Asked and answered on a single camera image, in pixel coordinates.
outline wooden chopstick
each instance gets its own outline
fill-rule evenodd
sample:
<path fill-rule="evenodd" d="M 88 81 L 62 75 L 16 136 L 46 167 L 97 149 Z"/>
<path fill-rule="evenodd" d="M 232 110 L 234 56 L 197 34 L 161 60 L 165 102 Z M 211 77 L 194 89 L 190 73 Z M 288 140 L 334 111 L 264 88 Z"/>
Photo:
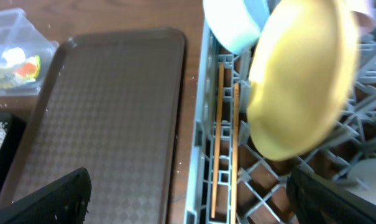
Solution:
<path fill-rule="evenodd" d="M 239 135 L 239 84 L 234 85 L 233 97 L 233 139 L 232 139 L 232 192 L 231 192 L 231 224 L 236 223 L 237 200 L 237 138 Z"/>
<path fill-rule="evenodd" d="M 219 151 L 221 147 L 221 120 L 222 120 L 222 97 L 224 93 L 224 62 L 219 65 L 218 71 L 218 100 L 217 100 L 217 123 L 214 143 L 214 170 L 213 170 L 213 191 L 211 197 L 211 218 L 215 218 L 215 208 L 217 202 Z"/>

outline yellow plate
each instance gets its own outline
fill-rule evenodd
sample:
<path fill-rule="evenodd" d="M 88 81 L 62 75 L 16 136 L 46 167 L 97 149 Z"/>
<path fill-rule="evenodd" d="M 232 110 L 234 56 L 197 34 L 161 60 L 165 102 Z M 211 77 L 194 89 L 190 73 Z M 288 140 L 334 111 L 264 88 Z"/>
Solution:
<path fill-rule="evenodd" d="M 322 141 L 343 109 L 359 58 L 359 30 L 342 0 L 282 0 L 250 69 L 251 138 L 271 160 Z"/>

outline table top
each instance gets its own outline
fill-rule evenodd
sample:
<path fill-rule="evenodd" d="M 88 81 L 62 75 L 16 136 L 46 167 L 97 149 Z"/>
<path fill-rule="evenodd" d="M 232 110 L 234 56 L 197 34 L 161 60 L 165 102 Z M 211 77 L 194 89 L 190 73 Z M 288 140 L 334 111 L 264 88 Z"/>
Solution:
<path fill-rule="evenodd" d="M 19 7 L 48 40 L 79 34 L 175 27 L 186 35 L 177 147 L 174 151 L 168 223 L 182 223 L 189 173 L 193 116 L 203 29 L 202 0 L 0 0 L 0 10 Z M 28 119 L 35 96 L 0 97 L 0 110 Z"/>

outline brown tray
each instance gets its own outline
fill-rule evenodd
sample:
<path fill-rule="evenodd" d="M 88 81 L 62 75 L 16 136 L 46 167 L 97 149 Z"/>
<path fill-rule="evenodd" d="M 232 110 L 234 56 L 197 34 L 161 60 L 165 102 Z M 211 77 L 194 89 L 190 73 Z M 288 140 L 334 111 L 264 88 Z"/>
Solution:
<path fill-rule="evenodd" d="M 165 223 L 184 35 L 82 35 L 48 71 L 0 194 L 0 208 L 85 167 L 85 223 Z"/>

